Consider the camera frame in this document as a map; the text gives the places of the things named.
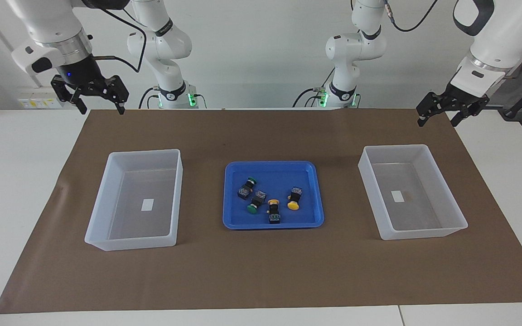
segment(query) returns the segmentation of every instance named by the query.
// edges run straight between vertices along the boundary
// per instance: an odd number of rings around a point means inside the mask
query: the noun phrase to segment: tabletop
[[[85,119],[75,110],[0,111],[0,295]],[[485,111],[456,131],[522,244],[522,127]],[[522,324],[522,303],[0,315],[0,325],[317,325],[332,320],[340,325],[515,325]]]

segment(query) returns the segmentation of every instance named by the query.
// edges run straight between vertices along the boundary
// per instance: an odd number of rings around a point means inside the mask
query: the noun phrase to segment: translucent plastic container
[[[174,246],[182,177],[179,150],[111,153],[85,242],[107,251]]]
[[[468,227],[426,145],[366,146],[358,167],[382,239],[444,237]]]

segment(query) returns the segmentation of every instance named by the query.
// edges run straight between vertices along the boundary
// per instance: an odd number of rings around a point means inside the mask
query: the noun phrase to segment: white label
[[[400,190],[394,190],[392,192],[392,197],[394,198],[394,202],[404,202],[404,196],[402,196],[402,192]]]
[[[149,212],[152,210],[152,206],[154,205],[154,199],[145,199],[142,201],[142,209],[143,212]]]

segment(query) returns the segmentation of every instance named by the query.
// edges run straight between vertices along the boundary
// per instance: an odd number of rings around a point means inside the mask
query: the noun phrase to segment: blue object
[[[248,177],[254,177],[257,185],[253,194],[243,200],[237,191]],[[287,208],[287,197],[292,187],[300,187],[303,194],[299,209]],[[265,203],[257,214],[247,211],[247,205],[257,190],[267,193]],[[267,209],[269,200],[279,200],[281,223],[269,224]],[[308,161],[233,162],[225,169],[223,224],[232,230],[259,229],[308,229],[324,222],[321,194],[315,166]]]

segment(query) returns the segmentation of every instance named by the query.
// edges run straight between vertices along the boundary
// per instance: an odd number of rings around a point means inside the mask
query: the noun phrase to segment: brown table mat
[[[468,229],[381,240],[357,168],[364,146],[381,144],[427,144]],[[104,252],[84,243],[108,155],[175,148],[178,244]],[[261,160],[315,164],[321,227],[224,227],[225,166]],[[444,116],[419,128],[414,110],[93,111],[0,313],[490,302],[522,302],[522,247]]]

